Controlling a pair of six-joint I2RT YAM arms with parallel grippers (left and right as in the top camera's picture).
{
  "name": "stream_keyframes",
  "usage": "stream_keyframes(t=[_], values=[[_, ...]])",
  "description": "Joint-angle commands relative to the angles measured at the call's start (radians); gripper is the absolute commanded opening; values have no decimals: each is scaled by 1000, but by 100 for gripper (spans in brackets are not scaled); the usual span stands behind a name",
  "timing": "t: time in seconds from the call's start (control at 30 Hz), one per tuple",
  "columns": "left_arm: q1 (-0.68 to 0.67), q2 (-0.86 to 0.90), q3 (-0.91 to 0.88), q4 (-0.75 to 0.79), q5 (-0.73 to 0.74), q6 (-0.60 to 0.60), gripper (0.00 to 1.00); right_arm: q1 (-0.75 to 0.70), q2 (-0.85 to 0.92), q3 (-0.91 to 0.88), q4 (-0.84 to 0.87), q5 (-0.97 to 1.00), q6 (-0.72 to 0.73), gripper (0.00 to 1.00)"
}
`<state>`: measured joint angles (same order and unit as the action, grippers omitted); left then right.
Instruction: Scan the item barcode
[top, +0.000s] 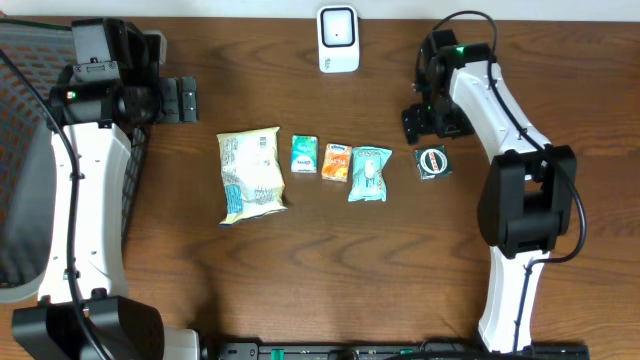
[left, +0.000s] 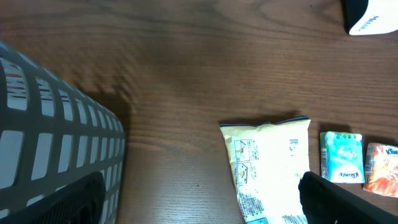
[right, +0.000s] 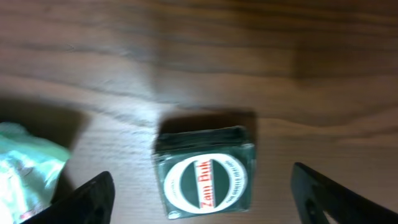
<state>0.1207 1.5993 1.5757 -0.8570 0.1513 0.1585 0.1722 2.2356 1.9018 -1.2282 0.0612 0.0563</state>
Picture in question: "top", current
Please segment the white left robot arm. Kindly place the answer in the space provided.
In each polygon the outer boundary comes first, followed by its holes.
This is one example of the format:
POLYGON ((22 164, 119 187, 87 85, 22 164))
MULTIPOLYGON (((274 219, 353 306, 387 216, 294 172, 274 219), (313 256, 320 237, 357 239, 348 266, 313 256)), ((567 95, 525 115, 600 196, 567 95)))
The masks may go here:
POLYGON ((13 313, 13 337, 35 359, 206 359, 197 331, 130 298, 122 254, 133 134, 197 122, 196 82, 160 76, 161 32, 118 18, 70 30, 76 60, 41 100, 56 168, 51 248, 37 304, 13 313))

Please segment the teal tissue pack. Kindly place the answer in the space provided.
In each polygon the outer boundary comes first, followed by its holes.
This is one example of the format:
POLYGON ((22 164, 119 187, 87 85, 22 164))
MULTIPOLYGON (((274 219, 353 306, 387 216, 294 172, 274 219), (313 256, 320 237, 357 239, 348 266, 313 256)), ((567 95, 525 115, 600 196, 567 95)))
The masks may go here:
POLYGON ((316 173, 318 165, 318 138, 309 135, 292 136, 291 171, 316 173))

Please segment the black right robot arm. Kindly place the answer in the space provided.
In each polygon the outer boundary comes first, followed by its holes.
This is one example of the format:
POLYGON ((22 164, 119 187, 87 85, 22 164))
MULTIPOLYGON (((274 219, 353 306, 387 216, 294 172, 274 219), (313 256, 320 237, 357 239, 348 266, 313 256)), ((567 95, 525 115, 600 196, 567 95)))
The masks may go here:
POLYGON ((477 219, 491 270, 477 333, 491 353, 521 353, 531 345, 544 263, 569 226, 575 154, 532 125, 486 43, 462 45, 449 29, 432 31, 420 46, 414 88, 422 100, 401 115, 409 144, 424 135, 475 135, 485 150, 490 167, 477 219))

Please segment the dark green ointment box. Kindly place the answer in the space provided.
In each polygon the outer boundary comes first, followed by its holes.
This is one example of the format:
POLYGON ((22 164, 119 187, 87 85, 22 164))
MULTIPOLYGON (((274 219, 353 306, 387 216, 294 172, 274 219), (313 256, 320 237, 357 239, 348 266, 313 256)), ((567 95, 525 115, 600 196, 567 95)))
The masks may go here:
POLYGON ((421 180, 448 177, 452 173, 452 164, 443 145, 417 149, 414 157, 421 180))

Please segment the cream snack bag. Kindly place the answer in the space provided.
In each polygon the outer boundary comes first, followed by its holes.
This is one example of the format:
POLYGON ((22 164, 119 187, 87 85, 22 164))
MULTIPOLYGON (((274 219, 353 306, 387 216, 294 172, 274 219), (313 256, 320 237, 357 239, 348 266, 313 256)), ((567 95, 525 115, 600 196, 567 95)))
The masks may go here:
POLYGON ((217 135, 226 197, 223 227, 286 211, 278 161, 279 127, 217 135))

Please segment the orange tissue pack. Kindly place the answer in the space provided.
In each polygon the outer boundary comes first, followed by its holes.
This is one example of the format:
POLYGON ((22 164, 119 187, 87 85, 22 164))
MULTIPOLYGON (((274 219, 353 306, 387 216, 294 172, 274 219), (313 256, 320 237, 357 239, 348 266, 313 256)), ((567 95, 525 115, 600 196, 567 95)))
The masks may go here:
POLYGON ((352 147, 329 143, 326 146, 321 176, 324 180, 346 182, 350 167, 352 147))

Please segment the mint green wipes pack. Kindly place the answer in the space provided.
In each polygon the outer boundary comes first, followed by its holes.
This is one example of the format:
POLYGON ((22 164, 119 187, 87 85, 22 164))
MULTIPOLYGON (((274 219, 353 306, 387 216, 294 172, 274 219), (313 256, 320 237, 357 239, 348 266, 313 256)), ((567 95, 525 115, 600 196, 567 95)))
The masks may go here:
POLYGON ((373 146, 352 150, 353 175, 349 202, 386 201, 387 187, 382 171, 391 155, 390 149, 373 146))

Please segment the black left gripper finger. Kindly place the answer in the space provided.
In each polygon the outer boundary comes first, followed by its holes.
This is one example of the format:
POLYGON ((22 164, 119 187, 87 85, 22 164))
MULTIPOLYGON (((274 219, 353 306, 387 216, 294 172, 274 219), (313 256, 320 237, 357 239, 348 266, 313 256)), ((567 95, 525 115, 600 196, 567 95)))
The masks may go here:
POLYGON ((185 123, 199 120, 197 83, 194 77, 181 77, 182 117, 185 123))
POLYGON ((162 115, 160 124, 176 124, 180 121, 179 90, 176 78, 160 78, 159 88, 162 95, 162 115))

